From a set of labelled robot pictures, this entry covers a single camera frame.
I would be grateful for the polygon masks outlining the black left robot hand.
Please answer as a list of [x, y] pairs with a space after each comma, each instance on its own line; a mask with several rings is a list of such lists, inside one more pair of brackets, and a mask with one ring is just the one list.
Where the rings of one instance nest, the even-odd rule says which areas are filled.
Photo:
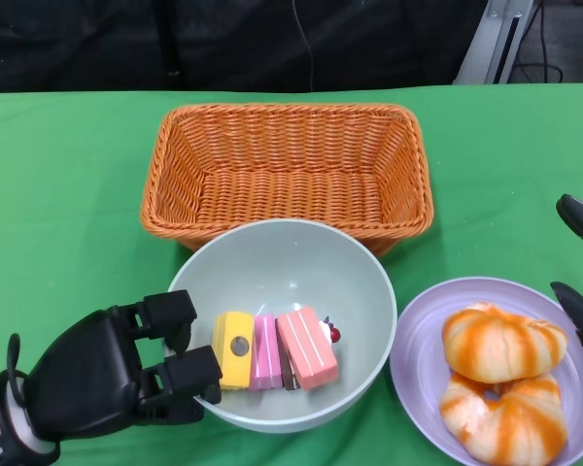
[[72, 325], [23, 383], [33, 431], [65, 441], [200, 421], [203, 402], [222, 400], [223, 372], [211, 346], [189, 348], [196, 318], [189, 294], [178, 290]]

